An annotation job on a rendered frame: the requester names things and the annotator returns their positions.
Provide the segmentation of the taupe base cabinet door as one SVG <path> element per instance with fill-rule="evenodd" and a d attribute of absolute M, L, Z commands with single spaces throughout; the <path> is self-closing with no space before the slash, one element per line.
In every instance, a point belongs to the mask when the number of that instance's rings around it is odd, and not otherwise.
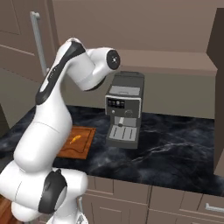
<path fill-rule="evenodd" d="M 146 224 L 224 224 L 224 222 L 198 219 L 150 209 Z"/>
<path fill-rule="evenodd" d="M 85 194 L 84 214 L 89 224 L 145 224 L 148 208 L 145 204 Z"/>

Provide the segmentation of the taupe tall cabinet door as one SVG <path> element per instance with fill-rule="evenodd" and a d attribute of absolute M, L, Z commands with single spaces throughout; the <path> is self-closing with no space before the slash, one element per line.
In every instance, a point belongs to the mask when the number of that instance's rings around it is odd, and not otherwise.
<path fill-rule="evenodd" d="M 44 75 L 32 28 L 32 11 L 39 14 L 45 63 L 52 65 L 59 47 L 53 0 L 0 0 L 0 67 L 41 82 Z"/>

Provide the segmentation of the taupe wall cabinet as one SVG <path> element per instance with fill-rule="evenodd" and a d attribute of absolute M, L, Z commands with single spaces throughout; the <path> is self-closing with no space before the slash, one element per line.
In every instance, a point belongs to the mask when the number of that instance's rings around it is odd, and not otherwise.
<path fill-rule="evenodd" d="M 156 74 L 216 75 L 207 55 L 224 0 L 52 0 L 59 42 L 110 46 L 121 69 Z"/>

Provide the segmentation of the taupe narrow drawer front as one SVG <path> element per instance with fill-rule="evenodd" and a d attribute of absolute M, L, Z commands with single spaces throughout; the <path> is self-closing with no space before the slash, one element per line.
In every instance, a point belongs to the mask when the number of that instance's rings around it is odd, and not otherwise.
<path fill-rule="evenodd" d="M 87 193 L 116 200 L 147 204 L 151 187 L 111 178 L 88 177 Z"/>

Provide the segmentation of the brown wooden cutting board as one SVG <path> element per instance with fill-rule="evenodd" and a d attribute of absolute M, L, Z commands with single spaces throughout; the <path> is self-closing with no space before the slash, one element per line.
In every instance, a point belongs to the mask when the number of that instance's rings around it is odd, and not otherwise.
<path fill-rule="evenodd" d="M 58 153 L 58 157 L 86 159 L 95 136 L 95 131 L 96 128 L 74 125 L 66 143 Z M 70 141 L 77 135 L 81 135 L 81 138 L 75 143 L 70 144 Z"/>

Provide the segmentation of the grey coffee machine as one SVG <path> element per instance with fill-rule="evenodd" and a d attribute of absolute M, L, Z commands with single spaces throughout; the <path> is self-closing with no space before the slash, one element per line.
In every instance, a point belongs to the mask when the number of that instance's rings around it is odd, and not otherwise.
<path fill-rule="evenodd" d="M 136 149 L 142 121 L 144 75 L 116 73 L 105 95 L 105 114 L 110 117 L 106 145 Z"/>

